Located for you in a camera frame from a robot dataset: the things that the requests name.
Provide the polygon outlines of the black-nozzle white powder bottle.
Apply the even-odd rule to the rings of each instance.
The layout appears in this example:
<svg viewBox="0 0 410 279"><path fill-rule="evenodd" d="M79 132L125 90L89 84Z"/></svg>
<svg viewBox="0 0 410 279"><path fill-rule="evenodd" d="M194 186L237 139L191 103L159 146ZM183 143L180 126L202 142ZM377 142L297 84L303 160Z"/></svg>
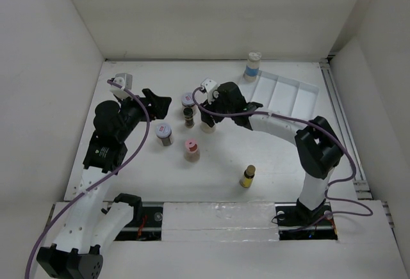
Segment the black-nozzle white powder bottle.
<svg viewBox="0 0 410 279"><path fill-rule="evenodd" d="M201 118L201 129L205 133L212 133L216 131L215 121L212 118Z"/></svg>

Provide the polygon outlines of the small black-cap spice bottle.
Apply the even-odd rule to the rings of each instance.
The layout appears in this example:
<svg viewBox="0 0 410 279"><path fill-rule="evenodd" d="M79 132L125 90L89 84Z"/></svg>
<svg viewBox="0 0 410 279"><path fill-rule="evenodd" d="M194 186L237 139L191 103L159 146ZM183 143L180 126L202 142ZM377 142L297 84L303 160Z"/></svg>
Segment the small black-cap spice bottle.
<svg viewBox="0 0 410 279"><path fill-rule="evenodd" d="M184 124L187 128L192 128L194 126L193 121L193 109L186 107L183 109Z"/></svg>

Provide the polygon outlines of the brown jar grey lid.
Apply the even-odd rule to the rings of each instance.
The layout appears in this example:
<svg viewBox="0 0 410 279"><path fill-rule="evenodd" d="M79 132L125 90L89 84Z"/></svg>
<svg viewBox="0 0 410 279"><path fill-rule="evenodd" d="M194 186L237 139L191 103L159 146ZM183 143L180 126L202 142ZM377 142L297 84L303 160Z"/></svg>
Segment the brown jar grey lid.
<svg viewBox="0 0 410 279"><path fill-rule="evenodd" d="M195 102L193 101L192 92L187 92L187 93L182 94L181 104L185 108L195 106Z"/></svg>

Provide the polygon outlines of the pink-lid spice bottle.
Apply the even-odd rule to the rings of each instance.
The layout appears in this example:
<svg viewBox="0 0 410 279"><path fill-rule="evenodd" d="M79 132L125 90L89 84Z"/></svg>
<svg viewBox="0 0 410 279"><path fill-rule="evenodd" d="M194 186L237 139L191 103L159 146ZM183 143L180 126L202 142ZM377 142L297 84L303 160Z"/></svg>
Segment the pink-lid spice bottle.
<svg viewBox="0 0 410 279"><path fill-rule="evenodd" d="M200 158L199 145L196 140L194 139L186 140L184 143L184 147L185 147L184 158L187 161L194 163L199 160Z"/></svg>

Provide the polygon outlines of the blue-label white spice bottle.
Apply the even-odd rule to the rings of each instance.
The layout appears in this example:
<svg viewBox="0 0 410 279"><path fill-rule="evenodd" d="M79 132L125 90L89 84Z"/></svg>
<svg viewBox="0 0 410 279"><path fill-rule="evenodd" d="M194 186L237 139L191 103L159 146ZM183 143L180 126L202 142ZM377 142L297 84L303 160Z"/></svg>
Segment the blue-label white spice bottle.
<svg viewBox="0 0 410 279"><path fill-rule="evenodd" d="M262 54L258 51L251 51L248 54L247 64L243 73L243 77L248 82L256 80L259 74L259 66L261 63Z"/></svg>

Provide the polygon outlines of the white divided organizer tray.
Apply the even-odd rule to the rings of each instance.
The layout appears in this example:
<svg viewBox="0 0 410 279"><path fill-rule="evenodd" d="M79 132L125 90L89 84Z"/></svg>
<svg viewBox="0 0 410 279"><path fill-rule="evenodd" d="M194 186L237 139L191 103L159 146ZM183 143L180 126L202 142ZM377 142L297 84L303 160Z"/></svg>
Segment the white divided organizer tray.
<svg viewBox="0 0 410 279"><path fill-rule="evenodd" d="M238 86L248 102L257 102L273 113L310 120L313 118L319 87L277 74L260 71L255 81L244 77Z"/></svg>

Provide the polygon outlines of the yellow-label brown small bottle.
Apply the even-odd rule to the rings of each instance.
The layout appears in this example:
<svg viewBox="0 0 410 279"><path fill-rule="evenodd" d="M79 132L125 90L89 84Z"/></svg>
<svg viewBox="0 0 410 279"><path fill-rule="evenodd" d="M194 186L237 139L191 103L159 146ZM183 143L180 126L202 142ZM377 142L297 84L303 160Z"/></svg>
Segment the yellow-label brown small bottle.
<svg viewBox="0 0 410 279"><path fill-rule="evenodd" d="M243 175L240 179L240 185L244 188L249 188L252 185L256 172L256 167L254 165L248 165L248 167L243 172Z"/></svg>

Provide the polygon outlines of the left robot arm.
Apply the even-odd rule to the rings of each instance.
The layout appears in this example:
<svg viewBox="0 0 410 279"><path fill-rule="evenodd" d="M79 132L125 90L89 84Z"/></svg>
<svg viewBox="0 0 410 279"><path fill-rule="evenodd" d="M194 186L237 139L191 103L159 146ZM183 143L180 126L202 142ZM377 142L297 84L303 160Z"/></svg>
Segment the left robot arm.
<svg viewBox="0 0 410 279"><path fill-rule="evenodd" d="M142 97L126 88L121 92L123 96L96 106L76 196L63 209L68 215L59 234L37 253L38 264L51 278L98 278L103 254L120 231L143 220L139 196L121 193L105 213L101 208L114 177L133 160L126 157L127 138L140 122L164 119L172 99L148 88Z"/></svg>

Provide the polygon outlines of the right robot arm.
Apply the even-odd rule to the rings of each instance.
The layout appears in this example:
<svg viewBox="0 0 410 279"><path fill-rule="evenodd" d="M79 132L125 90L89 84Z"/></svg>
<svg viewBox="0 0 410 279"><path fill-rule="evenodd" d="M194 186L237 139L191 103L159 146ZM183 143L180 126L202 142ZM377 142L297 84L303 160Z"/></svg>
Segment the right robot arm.
<svg viewBox="0 0 410 279"><path fill-rule="evenodd" d="M321 220L330 176L343 156L340 141L328 121L321 116L302 120L265 111L262 104L246 101L234 82L203 82L194 92L206 95L198 108L202 122L209 128L230 118L240 127L273 135L296 147L305 171L295 207L297 224L310 226Z"/></svg>

